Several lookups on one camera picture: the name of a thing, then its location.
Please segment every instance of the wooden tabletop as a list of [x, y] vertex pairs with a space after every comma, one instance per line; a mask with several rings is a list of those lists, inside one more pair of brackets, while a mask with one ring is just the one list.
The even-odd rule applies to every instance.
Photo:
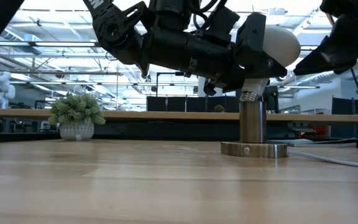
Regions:
[[[232, 121], [239, 119], [238, 113], [103, 111], [103, 114], [106, 119], [202, 119]], [[50, 110], [0, 109], [0, 116], [7, 118], [48, 118], [50, 115]], [[358, 123], [358, 115], [268, 114], [267, 120]]]
[[[358, 162], [358, 149], [299, 149]], [[0, 223], [358, 223], [358, 168], [218, 142], [0, 143]]]

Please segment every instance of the metal cylinder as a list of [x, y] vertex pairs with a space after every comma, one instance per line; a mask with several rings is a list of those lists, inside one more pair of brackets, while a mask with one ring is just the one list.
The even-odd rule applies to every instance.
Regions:
[[264, 102], [240, 102], [240, 142], [266, 142], [266, 108]]

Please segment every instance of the white cable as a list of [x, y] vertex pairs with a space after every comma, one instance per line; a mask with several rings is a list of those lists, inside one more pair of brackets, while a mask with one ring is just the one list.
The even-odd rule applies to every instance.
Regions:
[[358, 167], [358, 162], [340, 161], [340, 160], [337, 160], [337, 159], [330, 159], [330, 158], [327, 158], [327, 157], [315, 156], [315, 155], [312, 155], [312, 154], [308, 154], [308, 153], [304, 153], [304, 152], [300, 152], [300, 151], [295, 151], [295, 150], [289, 150], [289, 153], [293, 154], [295, 156], [301, 156], [301, 157], [305, 157], [305, 158], [308, 158], [308, 159], [315, 159], [315, 160], [323, 161], [323, 162], [332, 162], [332, 163], [335, 163], [335, 164]]

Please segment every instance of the white plant pot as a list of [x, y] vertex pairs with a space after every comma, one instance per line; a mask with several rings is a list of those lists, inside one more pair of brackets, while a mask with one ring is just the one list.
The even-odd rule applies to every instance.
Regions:
[[60, 124], [60, 136], [69, 141], [87, 141], [92, 138], [94, 124]]

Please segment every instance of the round metal base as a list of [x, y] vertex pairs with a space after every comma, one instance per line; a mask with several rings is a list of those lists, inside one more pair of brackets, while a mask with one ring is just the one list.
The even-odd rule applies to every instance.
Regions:
[[221, 153], [229, 156], [284, 158], [288, 157], [286, 144], [256, 144], [222, 142]]

